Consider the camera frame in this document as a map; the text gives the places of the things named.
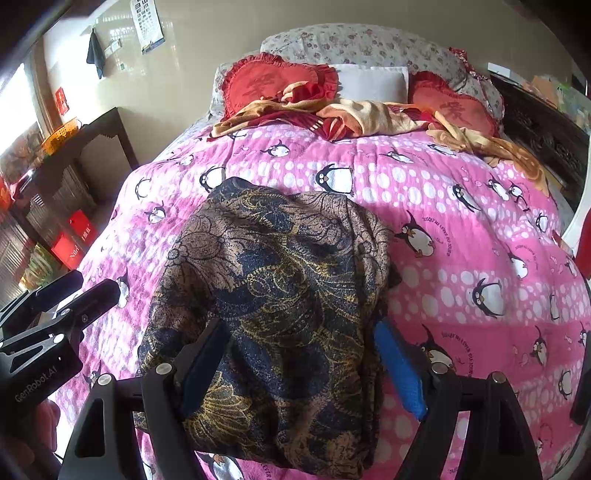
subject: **yellow plastic basket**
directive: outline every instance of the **yellow plastic basket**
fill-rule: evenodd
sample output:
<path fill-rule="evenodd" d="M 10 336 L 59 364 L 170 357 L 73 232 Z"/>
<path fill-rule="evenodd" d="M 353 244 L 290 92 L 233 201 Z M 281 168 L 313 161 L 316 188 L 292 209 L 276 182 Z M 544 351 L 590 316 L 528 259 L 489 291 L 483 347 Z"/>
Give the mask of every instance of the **yellow plastic basket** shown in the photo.
<path fill-rule="evenodd" d="M 74 117 L 47 137 L 47 139 L 41 144 L 41 148 L 47 155 L 54 154 L 79 130 L 79 128 L 78 119 Z"/>

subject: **silver bolt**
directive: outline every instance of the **silver bolt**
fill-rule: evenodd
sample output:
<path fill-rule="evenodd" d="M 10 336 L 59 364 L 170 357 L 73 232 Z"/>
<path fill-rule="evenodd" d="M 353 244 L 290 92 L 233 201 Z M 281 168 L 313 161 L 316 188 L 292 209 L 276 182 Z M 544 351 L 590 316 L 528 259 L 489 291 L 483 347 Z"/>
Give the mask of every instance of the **silver bolt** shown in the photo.
<path fill-rule="evenodd" d="M 446 364 L 435 362 L 433 365 L 431 365 L 431 370 L 433 370 L 433 372 L 435 372 L 437 375 L 445 375 L 448 368 Z"/>
<path fill-rule="evenodd" d="M 173 369 L 171 364 L 160 364 L 156 367 L 156 373 L 158 375 L 166 375 L 169 374 Z"/>
<path fill-rule="evenodd" d="M 493 372 L 492 379 L 495 383 L 505 383 L 507 381 L 507 377 L 503 372 Z"/>
<path fill-rule="evenodd" d="M 97 380 L 97 382 L 101 387 L 109 385 L 111 383 L 111 376 L 109 374 L 102 374 Z"/>

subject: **white pillow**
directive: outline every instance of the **white pillow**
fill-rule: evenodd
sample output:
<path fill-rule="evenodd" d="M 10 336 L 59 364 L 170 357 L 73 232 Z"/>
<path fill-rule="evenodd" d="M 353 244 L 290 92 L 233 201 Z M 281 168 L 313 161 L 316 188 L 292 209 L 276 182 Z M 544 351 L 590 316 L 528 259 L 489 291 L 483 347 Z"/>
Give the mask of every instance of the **white pillow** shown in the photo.
<path fill-rule="evenodd" d="M 337 97 L 349 100 L 408 103 L 407 67 L 331 65 L 339 74 Z"/>

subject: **carved wooden cabinet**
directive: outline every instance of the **carved wooden cabinet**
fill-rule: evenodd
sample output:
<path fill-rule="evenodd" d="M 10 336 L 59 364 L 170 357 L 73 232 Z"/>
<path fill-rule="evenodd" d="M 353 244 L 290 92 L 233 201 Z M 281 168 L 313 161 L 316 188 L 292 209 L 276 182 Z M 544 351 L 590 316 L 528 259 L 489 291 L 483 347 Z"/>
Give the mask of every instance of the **carved wooden cabinet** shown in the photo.
<path fill-rule="evenodd" d="M 567 183 L 563 195 L 576 210 L 587 174 L 589 136 L 567 116 L 518 85 L 494 74 L 491 80 L 505 101 L 505 133 Z"/>

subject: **beige wall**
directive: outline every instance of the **beige wall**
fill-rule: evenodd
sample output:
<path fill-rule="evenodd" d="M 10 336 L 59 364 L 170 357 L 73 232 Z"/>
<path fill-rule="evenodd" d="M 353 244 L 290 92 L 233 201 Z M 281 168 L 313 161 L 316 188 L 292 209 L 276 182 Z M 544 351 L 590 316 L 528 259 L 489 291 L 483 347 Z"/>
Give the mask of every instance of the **beige wall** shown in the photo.
<path fill-rule="evenodd" d="M 151 161 L 206 112 L 218 64 L 257 50 L 265 37 L 289 28 L 323 22 L 387 25 L 463 48 L 483 71 L 492 61 L 526 78 L 539 73 L 562 80 L 570 76 L 570 57 L 552 33 L 502 0 L 155 1 L 166 42 L 146 55 L 139 49 L 128 0 L 96 20 L 103 48 L 117 38 L 123 43 L 107 59 L 103 80 L 85 63 L 89 28 L 67 40 L 55 31 L 45 39 L 51 86 L 62 86 L 70 105 L 66 118 L 87 122 L 121 107 L 140 163 Z M 118 69 L 121 63 L 124 70 Z M 128 171 L 121 153 L 110 145 L 87 148 L 85 164 L 95 164 L 94 170 L 108 166 L 109 173 L 96 182 L 105 195 L 117 192 Z"/>

